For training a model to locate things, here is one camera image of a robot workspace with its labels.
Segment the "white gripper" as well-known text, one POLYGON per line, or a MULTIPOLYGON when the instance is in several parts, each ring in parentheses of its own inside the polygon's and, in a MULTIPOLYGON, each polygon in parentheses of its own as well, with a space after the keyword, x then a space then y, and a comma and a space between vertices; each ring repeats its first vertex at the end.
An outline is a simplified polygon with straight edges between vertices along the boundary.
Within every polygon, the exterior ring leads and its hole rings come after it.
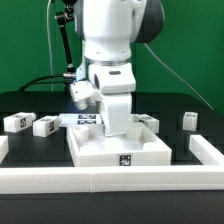
POLYGON ((130 63, 119 66, 91 64, 88 79, 70 85, 72 99, 79 110, 87 108, 87 100, 95 101, 107 135, 127 132, 136 81, 130 63))

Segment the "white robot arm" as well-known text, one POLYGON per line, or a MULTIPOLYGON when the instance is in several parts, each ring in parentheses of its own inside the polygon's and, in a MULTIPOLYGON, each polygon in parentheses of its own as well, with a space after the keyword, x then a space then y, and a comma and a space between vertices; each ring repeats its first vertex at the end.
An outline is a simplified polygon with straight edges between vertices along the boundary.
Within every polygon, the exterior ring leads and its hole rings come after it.
POLYGON ((80 0, 74 5, 75 31, 83 36, 83 60, 70 85, 81 110, 89 99, 109 136, 127 132, 136 89, 130 45, 149 43, 165 20, 161 0, 80 0))

